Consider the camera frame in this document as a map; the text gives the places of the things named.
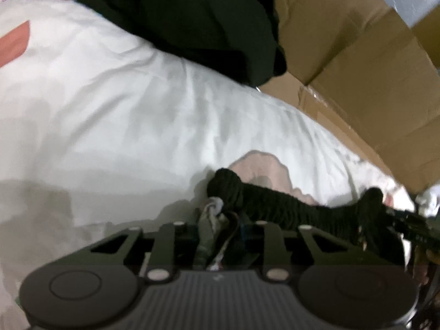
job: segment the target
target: white bedsheet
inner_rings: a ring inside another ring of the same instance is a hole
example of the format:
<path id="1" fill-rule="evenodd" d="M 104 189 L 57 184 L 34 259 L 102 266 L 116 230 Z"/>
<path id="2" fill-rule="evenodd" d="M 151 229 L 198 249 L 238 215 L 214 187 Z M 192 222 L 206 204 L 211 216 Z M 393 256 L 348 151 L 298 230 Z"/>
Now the white bedsheet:
<path id="1" fill-rule="evenodd" d="M 250 150 L 276 155 L 321 204 L 379 186 L 395 207 L 413 207 L 392 178 L 282 101 L 72 1 L 4 2 L 0 36 L 26 20 L 28 49 L 0 68 L 0 313 L 28 272 L 103 237 L 108 222 L 185 218 L 208 173 Z"/>

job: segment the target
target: brown cardboard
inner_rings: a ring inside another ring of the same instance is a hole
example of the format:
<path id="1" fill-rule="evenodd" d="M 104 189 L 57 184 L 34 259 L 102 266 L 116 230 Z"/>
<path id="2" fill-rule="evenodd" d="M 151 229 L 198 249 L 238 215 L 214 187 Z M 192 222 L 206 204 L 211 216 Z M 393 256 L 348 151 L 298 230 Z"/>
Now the brown cardboard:
<path id="1" fill-rule="evenodd" d="M 428 53 L 434 66 L 440 68 L 440 5 L 419 21 L 412 32 Z"/>
<path id="2" fill-rule="evenodd" d="M 420 44 L 436 61 L 439 33 L 431 28 L 439 25 L 419 23 L 419 43 L 382 0 L 276 0 L 276 7 L 289 73 L 262 90 L 308 114 L 410 191 L 438 181 L 440 78 Z"/>
<path id="3" fill-rule="evenodd" d="M 308 84 L 390 7 L 383 0 L 276 0 L 289 72 Z"/>

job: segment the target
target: orange printed shape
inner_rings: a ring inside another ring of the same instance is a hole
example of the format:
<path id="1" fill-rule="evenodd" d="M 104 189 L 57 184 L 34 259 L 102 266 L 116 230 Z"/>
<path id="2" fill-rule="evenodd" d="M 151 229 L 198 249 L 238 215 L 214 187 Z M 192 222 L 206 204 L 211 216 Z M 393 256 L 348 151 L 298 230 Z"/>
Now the orange printed shape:
<path id="1" fill-rule="evenodd" d="M 26 51 L 29 37 L 30 24 L 26 21 L 0 38 L 0 68 Z"/>

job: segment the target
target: ribbed gray panel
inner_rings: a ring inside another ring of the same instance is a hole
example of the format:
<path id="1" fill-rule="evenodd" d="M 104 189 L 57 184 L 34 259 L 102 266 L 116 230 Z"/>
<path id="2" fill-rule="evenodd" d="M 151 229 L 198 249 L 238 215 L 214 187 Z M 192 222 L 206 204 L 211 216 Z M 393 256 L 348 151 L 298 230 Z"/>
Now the ribbed gray panel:
<path id="1" fill-rule="evenodd" d="M 106 330 L 329 330 L 286 285 L 263 282 L 254 271 L 182 272 L 148 288 L 125 319 Z"/>

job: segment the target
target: black cloth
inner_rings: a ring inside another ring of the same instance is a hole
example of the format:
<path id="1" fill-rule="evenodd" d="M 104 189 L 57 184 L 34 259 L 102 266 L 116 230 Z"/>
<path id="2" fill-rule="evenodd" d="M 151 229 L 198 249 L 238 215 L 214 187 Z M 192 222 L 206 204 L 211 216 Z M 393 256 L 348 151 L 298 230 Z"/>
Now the black cloth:
<path id="1" fill-rule="evenodd" d="M 163 51 L 259 86 L 286 71 L 274 0 L 77 0 Z"/>
<path id="2" fill-rule="evenodd" d="M 391 263 L 405 265 L 402 241 L 388 229 L 389 218 L 378 188 L 368 189 L 353 205 L 310 206 L 283 192 L 242 183 L 233 171 L 219 169 L 208 183 L 207 194 L 220 197 L 224 211 L 244 212 L 254 222 L 273 222 L 285 230 L 309 224 L 354 245 L 358 245 L 358 230 L 362 227 L 370 252 Z"/>

